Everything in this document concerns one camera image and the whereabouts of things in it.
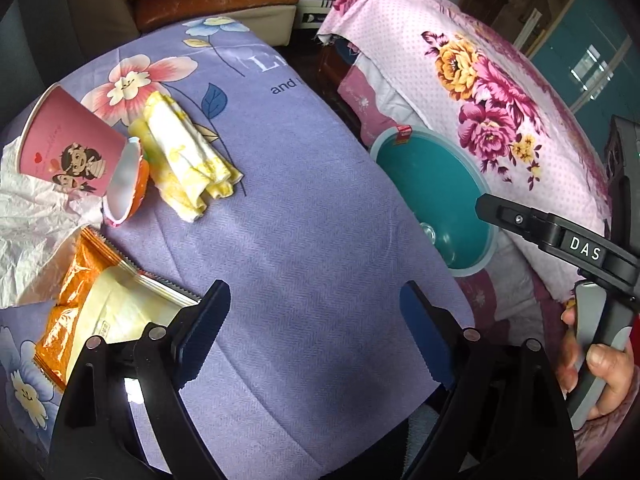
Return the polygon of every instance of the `flower stem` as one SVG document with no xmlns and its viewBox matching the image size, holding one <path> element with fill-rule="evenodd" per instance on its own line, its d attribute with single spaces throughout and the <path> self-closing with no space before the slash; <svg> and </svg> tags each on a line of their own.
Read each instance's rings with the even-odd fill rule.
<svg viewBox="0 0 640 480">
<path fill-rule="evenodd" d="M 218 52 L 216 46 L 213 44 L 213 42 L 211 41 L 211 36 L 209 36 L 207 38 L 209 40 L 209 44 L 211 45 L 211 47 L 213 48 L 213 51 L 218 54 L 218 57 L 220 58 L 220 61 L 222 61 L 225 65 L 227 65 L 229 68 L 232 68 L 233 70 L 235 70 L 237 73 L 239 73 L 242 77 L 244 77 L 244 74 L 242 72 L 240 72 L 236 67 L 230 65 L 228 62 L 225 61 L 225 59 L 220 56 L 220 53 Z"/>
<path fill-rule="evenodd" d="M 189 101 L 191 101 L 191 103 L 193 103 L 193 105 L 202 113 L 202 115 L 206 118 L 206 120 L 209 122 L 209 126 L 211 126 L 212 131 L 214 131 L 215 133 L 218 134 L 218 140 L 220 141 L 220 143 L 222 144 L 222 147 L 225 149 L 225 153 L 226 156 L 229 159 L 229 162 L 231 162 L 231 164 L 237 168 L 234 160 L 231 157 L 231 153 L 229 153 L 229 150 L 225 144 L 225 141 L 222 140 L 222 136 L 220 136 L 219 131 L 216 130 L 216 127 L 213 125 L 213 123 L 211 122 L 211 119 L 209 119 L 207 117 L 207 115 L 204 113 L 204 111 L 202 111 L 202 108 L 198 106 L 197 102 L 194 101 L 193 99 L 191 99 L 187 94 L 185 94 L 182 90 L 180 90 L 179 88 L 176 88 L 175 86 L 171 86 L 168 85 L 167 83 L 162 83 L 162 85 L 166 86 L 167 88 L 170 88 L 171 90 L 175 90 L 176 92 L 180 92 L 183 96 L 185 96 Z M 244 183 L 242 182 L 242 180 L 240 181 L 240 187 L 242 189 L 242 193 L 244 194 L 244 196 L 246 196 L 246 191 L 244 189 Z"/>
</svg>

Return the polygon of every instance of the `blue flower print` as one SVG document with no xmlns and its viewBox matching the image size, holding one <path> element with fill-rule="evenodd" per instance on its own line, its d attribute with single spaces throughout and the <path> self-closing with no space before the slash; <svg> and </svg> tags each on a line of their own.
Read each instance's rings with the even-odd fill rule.
<svg viewBox="0 0 640 480">
<path fill-rule="evenodd" d="M 33 363 L 33 341 L 24 341 L 20 353 L 9 329 L 0 326 L 0 365 L 6 373 L 6 403 L 14 424 L 33 442 L 47 451 L 51 443 L 58 406 L 53 400 L 53 384 Z"/>
<path fill-rule="evenodd" d="M 190 36 L 210 36 L 219 30 L 227 32 L 249 32 L 249 28 L 242 23 L 236 22 L 226 16 L 214 16 L 212 18 L 201 18 L 192 22 L 183 23 Z"/>
</svg>

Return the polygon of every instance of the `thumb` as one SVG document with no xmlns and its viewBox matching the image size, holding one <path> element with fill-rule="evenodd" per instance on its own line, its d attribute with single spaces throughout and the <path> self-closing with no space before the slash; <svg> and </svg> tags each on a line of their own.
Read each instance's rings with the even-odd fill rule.
<svg viewBox="0 0 640 480">
<path fill-rule="evenodd" d="M 607 415 L 625 400 L 634 374 L 633 359 L 624 352 L 597 344 L 589 348 L 587 364 L 593 375 L 607 383 L 589 418 Z"/>
</svg>

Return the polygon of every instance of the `snack bag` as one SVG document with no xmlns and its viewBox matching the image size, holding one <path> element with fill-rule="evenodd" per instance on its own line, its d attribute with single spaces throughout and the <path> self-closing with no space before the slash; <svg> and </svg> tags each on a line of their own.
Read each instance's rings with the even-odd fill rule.
<svg viewBox="0 0 640 480">
<path fill-rule="evenodd" d="M 91 228 L 82 230 L 58 302 L 34 360 L 64 390 L 92 335 L 107 343 L 138 339 L 149 322 L 168 325 L 197 296 L 140 271 Z"/>
</svg>

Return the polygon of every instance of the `blue leaf print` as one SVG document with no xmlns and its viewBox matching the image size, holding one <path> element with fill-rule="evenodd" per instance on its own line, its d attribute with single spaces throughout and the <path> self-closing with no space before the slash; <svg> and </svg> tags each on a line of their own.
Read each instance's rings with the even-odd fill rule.
<svg viewBox="0 0 640 480">
<path fill-rule="evenodd" d="M 226 94 L 217 86 L 209 83 L 209 89 L 202 98 L 202 112 L 207 119 L 213 119 L 226 107 Z"/>
</svg>

